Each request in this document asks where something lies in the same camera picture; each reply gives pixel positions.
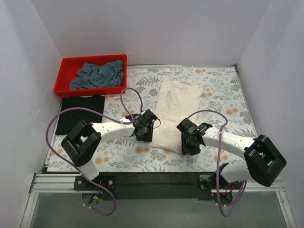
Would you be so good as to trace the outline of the cream white t shirt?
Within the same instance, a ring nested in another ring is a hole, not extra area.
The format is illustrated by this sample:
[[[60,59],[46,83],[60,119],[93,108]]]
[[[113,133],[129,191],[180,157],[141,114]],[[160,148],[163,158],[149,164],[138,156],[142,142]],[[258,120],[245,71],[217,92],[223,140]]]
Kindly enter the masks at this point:
[[[163,80],[155,109],[161,124],[153,130],[150,147],[182,153],[178,124],[198,111],[203,88],[177,81]]]

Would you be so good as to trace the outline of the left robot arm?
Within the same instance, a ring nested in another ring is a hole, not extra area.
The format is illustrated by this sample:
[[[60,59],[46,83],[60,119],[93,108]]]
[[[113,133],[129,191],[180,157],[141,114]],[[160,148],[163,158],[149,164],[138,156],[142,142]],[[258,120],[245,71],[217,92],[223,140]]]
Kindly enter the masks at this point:
[[[66,135],[61,146],[73,165],[86,176],[85,185],[96,190],[100,187],[101,178],[92,157],[98,145],[116,138],[132,136],[141,142],[151,142],[153,124],[157,119],[151,110],[146,110],[141,114],[104,123],[81,120]]]

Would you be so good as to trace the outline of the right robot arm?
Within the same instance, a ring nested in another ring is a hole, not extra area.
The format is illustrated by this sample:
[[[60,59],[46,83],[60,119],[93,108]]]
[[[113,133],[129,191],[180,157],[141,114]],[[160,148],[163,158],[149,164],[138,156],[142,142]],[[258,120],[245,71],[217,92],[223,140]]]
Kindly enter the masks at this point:
[[[196,125],[187,118],[178,124],[177,129],[181,133],[183,155],[196,155],[200,146],[209,146],[242,159],[235,164],[225,162],[216,169],[215,184],[221,189],[233,182],[248,180],[270,187],[287,165],[283,155],[264,135],[250,138],[224,133],[211,124]]]

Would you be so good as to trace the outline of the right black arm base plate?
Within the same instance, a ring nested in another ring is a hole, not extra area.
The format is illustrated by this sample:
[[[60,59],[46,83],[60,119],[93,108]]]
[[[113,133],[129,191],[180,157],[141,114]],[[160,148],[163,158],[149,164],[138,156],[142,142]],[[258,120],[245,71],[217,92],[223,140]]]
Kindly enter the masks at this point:
[[[200,175],[197,179],[198,187],[202,190],[215,190],[216,189],[216,175]],[[238,190],[241,187],[241,182],[235,181],[233,183],[226,182],[221,176],[219,177],[220,190]]]

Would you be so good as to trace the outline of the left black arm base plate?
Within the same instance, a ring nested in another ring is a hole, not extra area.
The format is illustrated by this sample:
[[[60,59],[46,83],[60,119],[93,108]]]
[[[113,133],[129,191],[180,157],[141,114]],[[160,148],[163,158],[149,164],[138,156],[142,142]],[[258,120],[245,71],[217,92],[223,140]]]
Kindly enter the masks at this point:
[[[92,180],[92,182],[97,183],[98,185],[101,185],[108,190],[114,190],[115,189],[115,176],[103,176],[99,175],[95,179]],[[88,182],[85,178],[82,176],[76,176],[74,181],[74,190],[100,190],[100,188],[90,182]]]

